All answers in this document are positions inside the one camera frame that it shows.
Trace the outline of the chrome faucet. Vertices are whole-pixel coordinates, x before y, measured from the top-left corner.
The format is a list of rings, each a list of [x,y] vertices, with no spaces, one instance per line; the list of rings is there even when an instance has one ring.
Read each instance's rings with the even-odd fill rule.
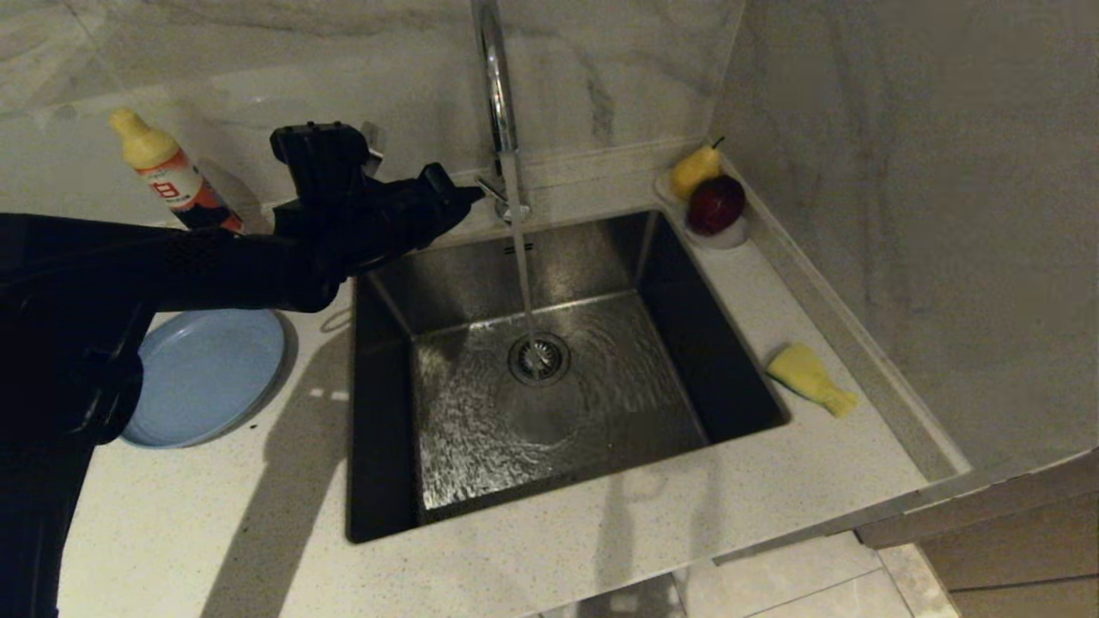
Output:
[[[498,0],[470,0],[471,26],[482,62],[482,85],[492,136],[493,176],[484,183],[495,200],[495,212],[508,227],[530,214],[525,184],[519,163],[519,136],[514,114],[506,33]]]

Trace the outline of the blue plate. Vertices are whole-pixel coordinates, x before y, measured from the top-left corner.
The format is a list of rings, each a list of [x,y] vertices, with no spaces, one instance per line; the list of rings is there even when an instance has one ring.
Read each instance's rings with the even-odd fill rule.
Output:
[[[287,356],[270,310],[182,312],[152,330],[143,384],[120,438],[145,449],[203,445],[243,422],[270,394]]]

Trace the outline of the yellow sponge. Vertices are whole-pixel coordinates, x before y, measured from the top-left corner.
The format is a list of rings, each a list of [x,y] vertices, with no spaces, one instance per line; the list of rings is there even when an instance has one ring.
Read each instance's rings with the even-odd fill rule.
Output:
[[[854,391],[842,390],[829,375],[823,360],[802,343],[780,349],[766,365],[765,373],[808,402],[824,407],[835,418],[847,417],[859,406],[859,397]]]

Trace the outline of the metal sink drain strainer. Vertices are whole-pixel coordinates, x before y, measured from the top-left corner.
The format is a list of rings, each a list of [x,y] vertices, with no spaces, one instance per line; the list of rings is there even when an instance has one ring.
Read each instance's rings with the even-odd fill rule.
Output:
[[[520,384],[550,387],[564,379],[571,364],[571,351],[560,336],[537,331],[519,336],[507,352],[507,369]]]

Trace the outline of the stainless steel sink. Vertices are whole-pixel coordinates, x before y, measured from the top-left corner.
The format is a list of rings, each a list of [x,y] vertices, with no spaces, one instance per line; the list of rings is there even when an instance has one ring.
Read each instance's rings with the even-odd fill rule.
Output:
[[[417,251],[355,282],[353,543],[524,500],[788,421],[656,210],[525,234],[535,332],[569,371],[520,384],[513,241]]]

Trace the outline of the running water stream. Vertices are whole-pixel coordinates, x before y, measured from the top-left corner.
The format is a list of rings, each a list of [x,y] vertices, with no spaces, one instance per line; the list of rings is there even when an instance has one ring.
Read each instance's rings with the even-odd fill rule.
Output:
[[[500,155],[500,167],[503,179],[506,179],[507,208],[510,212],[511,231],[513,246],[515,250],[517,267],[519,272],[519,293],[522,294],[523,310],[525,310],[525,344],[519,345],[517,367],[521,368],[523,375],[531,383],[539,380],[539,372],[543,368],[544,360],[539,354],[537,333],[535,333],[532,316],[532,298],[529,284],[529,271],[525,251],[525,236],[523,236],[523,212],[522,198],[519,195],[519,166],[515,153],[503,153]]]

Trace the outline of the yellow pear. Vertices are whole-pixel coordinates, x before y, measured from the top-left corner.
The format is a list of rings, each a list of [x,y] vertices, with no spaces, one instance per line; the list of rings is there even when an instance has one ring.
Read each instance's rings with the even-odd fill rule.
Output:
[[[719,145],[723,141],[724,136],[718,137],[712,143],[704,143],[671,168],[671,196],[688,201],[699,184],[717,179],[722,175]]]

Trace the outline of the red apple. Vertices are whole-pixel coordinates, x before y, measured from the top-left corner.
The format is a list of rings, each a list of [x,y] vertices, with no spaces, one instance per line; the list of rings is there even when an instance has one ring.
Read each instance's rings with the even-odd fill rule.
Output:
[[[747,207],[745,188],[728,175],[707,179],[691,195],[686,224],[695,234],[714,236],[739,222]]]

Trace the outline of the small white dish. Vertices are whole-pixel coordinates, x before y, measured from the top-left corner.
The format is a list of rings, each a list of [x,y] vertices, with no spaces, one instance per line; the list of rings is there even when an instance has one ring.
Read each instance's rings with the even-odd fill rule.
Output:
[[[678,198],[674,191],[671,191],[670,179],[671,172],[660,172],[653,184],[654,192],[659,196],[663,203],[666,203],[668,208],[671,209],[671,214],[676,216],[678,222],[682,223],[684,233],[686,233],[687,239],[689,239],[695,246],[708,251],[728,251],[740,247],[747,241],[747,239],[750,239],[750,220],[747,220],[747,210],[745,210],[742,216],[739,216],[737,221],[735,221],[731,227],[725,228],[725,230],[715,235],[700,236],[695,234],[695,232],[687,227],[687,212],[689,206],[686,200]]]

